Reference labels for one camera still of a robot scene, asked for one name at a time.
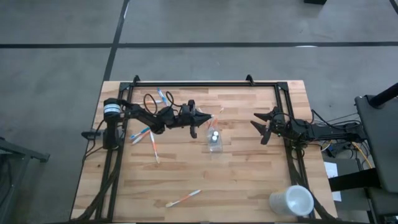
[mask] white plastic cup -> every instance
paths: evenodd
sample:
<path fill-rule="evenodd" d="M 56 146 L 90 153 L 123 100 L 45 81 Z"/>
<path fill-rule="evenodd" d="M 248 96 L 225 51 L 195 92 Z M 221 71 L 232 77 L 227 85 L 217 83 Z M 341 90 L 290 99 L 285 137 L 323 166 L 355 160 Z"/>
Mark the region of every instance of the white plastic cup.
<path fill-rule="evenodd" d="M 305 216 L 313 210 L 313 198 L 305 187 L 293 185 L 272 193 L 269 205 L 278 215 Z"/>

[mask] small plastic cup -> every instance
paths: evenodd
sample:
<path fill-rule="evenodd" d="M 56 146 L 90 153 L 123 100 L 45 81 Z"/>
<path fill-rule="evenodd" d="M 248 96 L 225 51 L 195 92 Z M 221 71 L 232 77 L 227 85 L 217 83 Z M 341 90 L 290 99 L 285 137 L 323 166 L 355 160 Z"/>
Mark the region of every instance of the small plastic cup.
<path fill-rule="evenodd" d="M 305 216 L 313 210 L 313 198 L 305 187 L 293 185 L 272 193 L 269 205 L 278 215 Z"/>

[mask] concrete floor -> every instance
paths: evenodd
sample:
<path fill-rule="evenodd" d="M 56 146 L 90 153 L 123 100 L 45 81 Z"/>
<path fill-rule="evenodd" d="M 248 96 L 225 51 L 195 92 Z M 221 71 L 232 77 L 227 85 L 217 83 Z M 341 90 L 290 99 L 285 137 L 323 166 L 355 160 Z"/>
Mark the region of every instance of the concrete floor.
<path fill-rule="evenodd" d="M 0 0 L 0 44 L 110 43 L 122 0 Z M 131 0 L 120 42 L 398 41 L 388 0 Z M 0 49 L 0 136 L 32 162 L 13 223 L 68 220 L 109 49 Z M 398 79 L 398 47 L 119 49 L 110 80 L 305 81 L 326 119 Z"/>

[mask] yellow cable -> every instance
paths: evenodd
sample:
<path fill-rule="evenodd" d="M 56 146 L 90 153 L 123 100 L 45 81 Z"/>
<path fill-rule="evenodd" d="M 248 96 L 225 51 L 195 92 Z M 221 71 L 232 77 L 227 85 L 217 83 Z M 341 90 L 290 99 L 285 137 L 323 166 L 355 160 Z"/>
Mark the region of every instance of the yellow cable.
<path fill-rule="evenodd" d="M 352 142 L 352 144 L 353 144 L 353 146 L 355 146 L 355 148 L 356 148 L 356 149 L 362 154 L 362 156 L 365 158 L 365 160 L 366 160 L 366 162 L 368 163 L 369 167 L 370 167 L 370 168 L 373 168 L 372 165 L 371 165 L 371 163 L 368 161 L 368 158 L 366 158 L 365 154 L 363 153 L 362 149 L 359 148 L 359 147 L 355 144 L 355 142 Z"/>

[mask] butcher block tabletop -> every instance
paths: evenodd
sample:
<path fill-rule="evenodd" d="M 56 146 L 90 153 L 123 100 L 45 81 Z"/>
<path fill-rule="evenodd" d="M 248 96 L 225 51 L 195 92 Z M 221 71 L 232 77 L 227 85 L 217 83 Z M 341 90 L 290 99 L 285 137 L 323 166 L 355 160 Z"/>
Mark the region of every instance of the butcher block tabletop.
<path fill-rule="evenodd" d="M 295 80 L 287 83 L 295 117 L 311 120 L 304 82 Z M 119 84 L 104 82 L 93 128 L 97 128 L 103 119 L 103 101 L 110 97 L 117 98 Z M 296 217 L 276 215 L 268 201 L 272 192 L 291 185 L 283 139 L 272 134 L 268 145 L 263 146 L 258 131 L 250 123 L 250 120 L 264 123 L 253 113 L 268 113 L 276 106 L 273 88 L 187 86 L 162 87 L 162 91 L 171 92 L 178 105 L 195 100 L 196 107 L 204 113 L 218 116 L 223 152 L 209 152 L 206 125 L 197 128 L 196 139 L 191 138 L 189 127 L 166 129 L 163 134 L 154 135 L 160 157 L 158 164 L 149 136 L 138 144 L 131 144 L 129 136 L 146 126 L 130 119 L 114 222 L 296 221 Z M 134 87 L 132 102 L 143 102 L 146 93 L 160 100 L 156 88 Z M 101 145 L 101 140 L 97 140 L 96 148 Z M 102 149 L 84 162 L 71 218 L 81 215 L 98 193 L 105 157 L 106 150 Z M 308 146 L 304 161 L 311 191 L 336 217 L 319 147 Z M 201 192 L 173 207 L 165 207 L 168 202 L 174 202 L 194 190 Z M 104 213 L 108 211 L 109 192 L 105 198 Z"/>

